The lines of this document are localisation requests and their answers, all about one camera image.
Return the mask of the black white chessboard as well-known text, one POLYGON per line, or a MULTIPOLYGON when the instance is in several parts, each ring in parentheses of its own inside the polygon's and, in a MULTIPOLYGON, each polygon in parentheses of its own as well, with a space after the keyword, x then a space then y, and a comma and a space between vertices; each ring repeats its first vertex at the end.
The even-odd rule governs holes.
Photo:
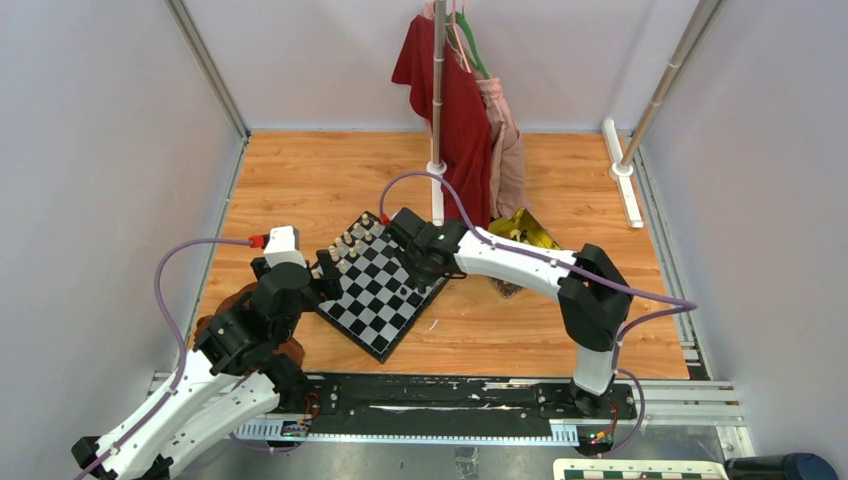
POLYGON ((386 247, 374 264, 341 272, 344 290, 339 300, 325 301, 317 314, 367 354, 383 363, 447 285, 446 279, 423 291, 404 285, 409 274, 396 258, 397 244, 385 229, 386 247), (407 296, 399 296, 405 286, 407 296))

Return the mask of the yellow metal tin tray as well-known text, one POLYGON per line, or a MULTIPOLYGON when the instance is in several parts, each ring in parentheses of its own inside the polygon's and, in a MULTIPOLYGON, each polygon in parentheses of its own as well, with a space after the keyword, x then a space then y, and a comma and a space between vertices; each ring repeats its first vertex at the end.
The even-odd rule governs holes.
MULTIPOLYGON (((488 231, 496 236, 519 243, 561 250, 556 240, 525 207, 519 208, 511 217, 492 220, 488 231)), ((495 291, 504 299, 509 299, 522 290, 519 285, 501 279, 490 277, 489 280, 495 291)))

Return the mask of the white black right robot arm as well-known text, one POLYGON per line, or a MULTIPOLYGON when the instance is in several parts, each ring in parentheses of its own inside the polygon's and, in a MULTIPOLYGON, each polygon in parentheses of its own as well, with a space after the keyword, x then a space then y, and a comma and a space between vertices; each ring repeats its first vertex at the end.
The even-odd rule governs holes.
POLYGON ((439 279, 481 275, 555 300, 565 331, 577 345, 566 405, 586 418, 598 417, 609 407, 615 337, 633 297, 601 248, 587 244, 573 252, 534 247, 457 219, 438 227, 408 208, 383 224, 418 290, 439 279))

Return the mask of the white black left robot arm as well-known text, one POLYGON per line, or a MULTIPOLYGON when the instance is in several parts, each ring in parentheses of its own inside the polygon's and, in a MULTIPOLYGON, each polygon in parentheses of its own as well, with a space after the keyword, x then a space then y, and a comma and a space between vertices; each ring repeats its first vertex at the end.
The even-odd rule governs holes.
POLYGON ((259 414, 310 415, 313 396, 294 330, 303 313, 342 295, 330 252, 316 256, 315 266, 297 250, 266 249, 254 259, 256 282, 208 318, 169 378, 113 430, 72 446, 78 476, 172 479, 259 414))

